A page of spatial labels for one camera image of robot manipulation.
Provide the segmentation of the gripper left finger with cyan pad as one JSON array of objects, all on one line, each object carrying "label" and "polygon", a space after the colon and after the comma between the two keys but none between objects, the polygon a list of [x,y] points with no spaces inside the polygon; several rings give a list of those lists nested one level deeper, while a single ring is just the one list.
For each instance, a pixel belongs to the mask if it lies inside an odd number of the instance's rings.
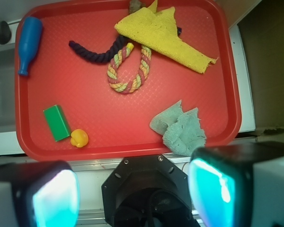
[{"label": "gripper left finger with cyan pad", "polygon": [[0,227],[74,227],[77,175],[65,161],[0,165]]}]

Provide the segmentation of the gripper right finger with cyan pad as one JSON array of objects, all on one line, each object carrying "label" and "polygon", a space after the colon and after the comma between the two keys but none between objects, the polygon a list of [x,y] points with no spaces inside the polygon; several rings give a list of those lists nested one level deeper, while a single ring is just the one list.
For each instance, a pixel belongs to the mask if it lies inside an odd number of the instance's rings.
[{"label": "gripper right finger with cyan pad", "polygon": [[284,143],[197,148],[188,186],[207,227],[284,227]]}]

